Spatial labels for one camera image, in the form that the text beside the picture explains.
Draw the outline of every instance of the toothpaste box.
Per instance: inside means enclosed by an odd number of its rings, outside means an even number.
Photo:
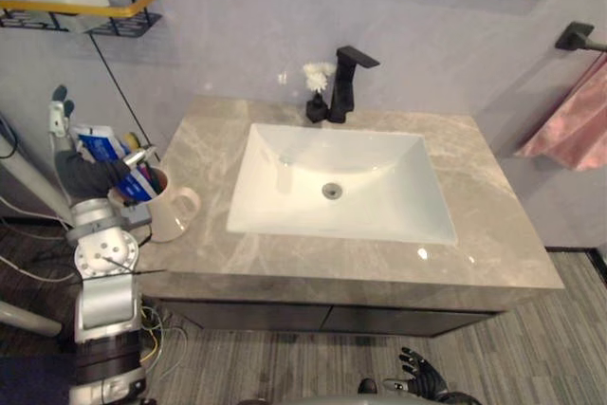
[[[75,125],[72,126],[72,135],[77,136],[86,150],[97,161],[118,160],[126,156],[129,149],[114,135],[112,127],[105,125]],[[116,187],[120,192],[136,201],[149,201],[157,196],[144,175],[142,167],[133,170]]]

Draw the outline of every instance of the wall shelf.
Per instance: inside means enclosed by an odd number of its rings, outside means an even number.
[[[50,2],[29,2],[25,0],[0,0],[0,28],[30,28],[69,32],[61,26],[58,15],[94,15],[107,18],[101,26],[91,28],[86,33],[137,38],[147,32],[161,17],[148,11],[154,0],[131,0],[126,7],[92,7]]]

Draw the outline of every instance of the marble countertop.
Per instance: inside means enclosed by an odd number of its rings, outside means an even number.
[[[423,135],[458,242],[432,245],[228,232],[230,201],[254,122]],[[302,106],[199,98],[162,159],[202,210],[180,238],[141,251],[158,297],[504,309],[562,288],[476,123],[466,116],[356,110],[311,124]],[[418,250],[428,252],[422,258]]]

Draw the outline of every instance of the metal pole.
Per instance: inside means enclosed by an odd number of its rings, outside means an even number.
[[[0,322],[46,337],[55,337],[62,328],[60,322],[54,322],[3,301],[0,301]]]
[[[0,156],[7,156],[12,151],[13,145],[0,135]],[[38,196],[63,220],[70,223],[72,212],[67,206],[65,197],[53,187],[40,172],[26,161],[19,152],[14,153],[3,160],[0,166],[4,166],[9,173],[15,176],[31,192]]]

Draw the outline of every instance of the sink drain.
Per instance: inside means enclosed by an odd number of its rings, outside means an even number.
[[[335,182],[329,182],[322,186],[322,194],[327,199],[338,199],[342,193],[343,190],[341,189],[341,186]]]

